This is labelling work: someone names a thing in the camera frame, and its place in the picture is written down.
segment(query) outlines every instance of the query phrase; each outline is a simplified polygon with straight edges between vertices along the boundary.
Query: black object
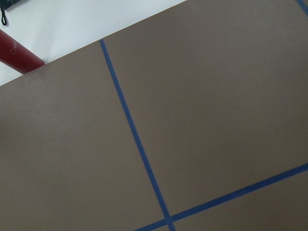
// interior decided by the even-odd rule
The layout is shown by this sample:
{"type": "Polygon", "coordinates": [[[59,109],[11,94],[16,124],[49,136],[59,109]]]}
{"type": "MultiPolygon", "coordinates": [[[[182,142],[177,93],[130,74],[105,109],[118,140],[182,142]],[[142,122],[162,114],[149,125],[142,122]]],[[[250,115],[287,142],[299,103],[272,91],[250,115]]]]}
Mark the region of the black object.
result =
{"type": "Polygon", "coordinates": [[[4,26],[7,25],[5,10],[13,6],[15,3],[19,1],[20,0],[0,0],[0,8],[1,8],[1,13],[2,13],[1,22],[4,26]]]}

